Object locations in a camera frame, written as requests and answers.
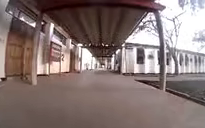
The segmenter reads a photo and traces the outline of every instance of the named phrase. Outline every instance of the red roof trim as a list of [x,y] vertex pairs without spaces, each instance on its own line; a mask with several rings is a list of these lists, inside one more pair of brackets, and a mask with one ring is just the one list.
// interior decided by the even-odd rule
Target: red roof trim
[[86,6],[126,6],[126,7],[133,7],[133,8],[142,8],[142,9],[149,9],[149,10],[164,10],[165,6],[155,3],[153,1],[139,1],[139,0],[119,0],[119,1],[75,1],[75,2],[58,2],[53,3],[53,6],[43,6],[42,11],[55,11],[60,10],[64,8],[70,8],[70,7],[86,7]]

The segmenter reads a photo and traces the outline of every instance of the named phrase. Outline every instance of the door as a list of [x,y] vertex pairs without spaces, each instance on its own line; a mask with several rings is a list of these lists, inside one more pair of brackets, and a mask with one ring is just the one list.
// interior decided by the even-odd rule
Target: door
[[6,46],[6,76],[30,74],[34,29],[13,18]]
[[126,48],[126,73],[134,73],[133,48]]

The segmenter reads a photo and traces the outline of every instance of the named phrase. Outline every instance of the building facade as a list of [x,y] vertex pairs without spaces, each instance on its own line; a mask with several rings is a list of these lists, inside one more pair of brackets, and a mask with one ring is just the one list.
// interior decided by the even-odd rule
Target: building facade
[[[205,73],[205,54],[186,50],[178,51],[179,73]],[[167,51],[167,73],[175,73],[175,63]],[[113,56],[113,69],[125,73],[159,73],[159,46],[126,43]]]
[[[0,79],[30,75],[36,19],[36,14],[25,5],[0,0]],[[93,68],[91,65],[97,60],[92,55],[87,59],[91,53],[77,45],[81,42],[74,42],[48,16],[44,15],[43,21],[37,51],[38,75]]]

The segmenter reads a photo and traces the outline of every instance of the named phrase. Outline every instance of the covered walkway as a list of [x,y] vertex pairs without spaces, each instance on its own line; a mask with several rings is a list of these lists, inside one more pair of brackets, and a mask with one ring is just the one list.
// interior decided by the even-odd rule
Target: covered walkway
[[0,128],[205,128],[205,107],[107,71],[10,80]]

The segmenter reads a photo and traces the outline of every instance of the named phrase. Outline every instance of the roof overhang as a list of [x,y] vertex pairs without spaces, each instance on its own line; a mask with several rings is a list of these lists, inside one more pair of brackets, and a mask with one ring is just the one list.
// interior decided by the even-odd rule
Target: roof overhang
[[148,12],[165,8],[154,0],[24,1],[51,17],[77,43],[93,46],[90,51],[101,56],[113,54],[111,50],[125,42]]

